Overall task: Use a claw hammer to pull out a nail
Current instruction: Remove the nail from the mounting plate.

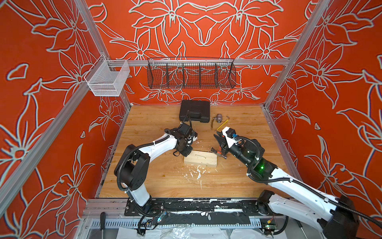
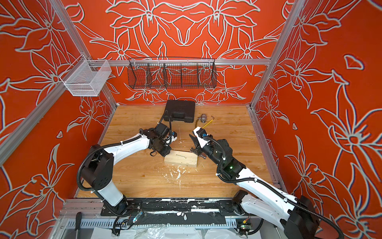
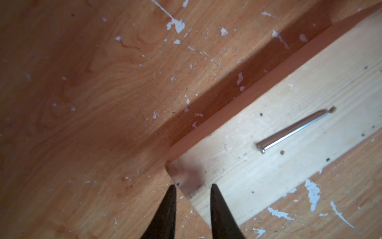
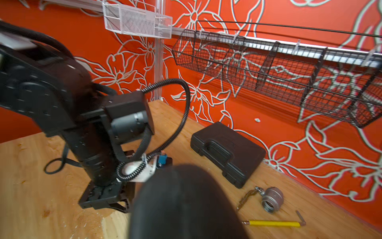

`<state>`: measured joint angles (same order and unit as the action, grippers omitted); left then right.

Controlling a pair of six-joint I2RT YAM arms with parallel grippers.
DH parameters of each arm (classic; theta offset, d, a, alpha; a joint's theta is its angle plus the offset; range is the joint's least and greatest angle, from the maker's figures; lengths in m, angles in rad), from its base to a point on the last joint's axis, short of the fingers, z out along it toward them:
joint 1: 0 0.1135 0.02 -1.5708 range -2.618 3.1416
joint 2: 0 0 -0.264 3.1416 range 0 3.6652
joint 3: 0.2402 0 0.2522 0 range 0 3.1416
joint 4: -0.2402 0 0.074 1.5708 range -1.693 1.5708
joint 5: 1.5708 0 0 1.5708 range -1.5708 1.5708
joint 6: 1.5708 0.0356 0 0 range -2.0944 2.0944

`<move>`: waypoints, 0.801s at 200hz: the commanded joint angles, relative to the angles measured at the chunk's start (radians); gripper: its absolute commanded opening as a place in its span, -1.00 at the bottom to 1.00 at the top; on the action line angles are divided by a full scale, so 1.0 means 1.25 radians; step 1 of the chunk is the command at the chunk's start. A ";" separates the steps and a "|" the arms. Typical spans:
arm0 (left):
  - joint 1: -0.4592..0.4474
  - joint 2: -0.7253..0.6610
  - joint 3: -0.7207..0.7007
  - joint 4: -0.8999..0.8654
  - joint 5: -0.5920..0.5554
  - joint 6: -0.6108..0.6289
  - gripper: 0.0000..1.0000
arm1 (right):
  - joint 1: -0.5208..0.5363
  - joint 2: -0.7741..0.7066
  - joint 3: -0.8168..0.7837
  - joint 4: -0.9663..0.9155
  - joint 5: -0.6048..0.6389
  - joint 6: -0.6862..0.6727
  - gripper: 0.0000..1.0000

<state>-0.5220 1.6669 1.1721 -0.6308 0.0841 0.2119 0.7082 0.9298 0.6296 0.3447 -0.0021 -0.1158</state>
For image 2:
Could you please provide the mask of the claw hammer red black handle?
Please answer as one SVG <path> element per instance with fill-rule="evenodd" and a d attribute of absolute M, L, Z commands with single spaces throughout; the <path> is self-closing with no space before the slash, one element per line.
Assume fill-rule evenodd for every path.
<path fill-rule="evenodd" d="M 197 137 L 195 137 L 191 134 L 189 134 L 189 136 L 194 143 L 194 147 L 191 147 L 190 152 L 196 154 L 197 156 L 202 157 L 203 159 L 206 159 L 207 155 L 202 151 L 202 148 L 199 144 Z"/>

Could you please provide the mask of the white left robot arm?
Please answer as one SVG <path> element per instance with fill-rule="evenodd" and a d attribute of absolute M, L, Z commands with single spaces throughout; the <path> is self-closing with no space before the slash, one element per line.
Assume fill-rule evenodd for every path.
<path fill-rule="evenodd" d="M 156 127 L 140 129 L 137 135 L 121 142 L 103 146 L 95 144 L 78 169 L 78 188 L 95 193 L 113 215 L 126 217 L 133 210 L 133 206 L 113 182 L 114 166 L 146 149 L 165 157 L 172 149 L 171 143 L 176 140 L 177 133 L 170 126 L 158 123 Z"/>

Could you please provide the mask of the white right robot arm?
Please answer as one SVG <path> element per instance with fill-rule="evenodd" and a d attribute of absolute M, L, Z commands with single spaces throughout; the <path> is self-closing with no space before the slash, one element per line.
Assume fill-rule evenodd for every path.
<path fill-rule="evenodd" d="M 281 191 L 254 174 L 233 157 L 227 140 L 194 137 L 198 154 L 206 154 L 216 165 L 217 177 L 242 188 L 233 200 L 248 214 L 280 228 L 289 239 L 313 239 L 320 224 L 312 202 Z"/>

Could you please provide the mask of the light wooden block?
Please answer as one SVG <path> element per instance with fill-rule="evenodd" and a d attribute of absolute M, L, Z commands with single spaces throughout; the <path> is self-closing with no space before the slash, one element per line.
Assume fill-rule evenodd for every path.
<path fill-rule="evenodd" d="M 184 155 L 186 158 L 176 156 L 176 154 Z M 192 152 L 171 150 L 171 152 L 165 156 L 164 163 L 196 168 L 198 164 L 198 156 Z"/>

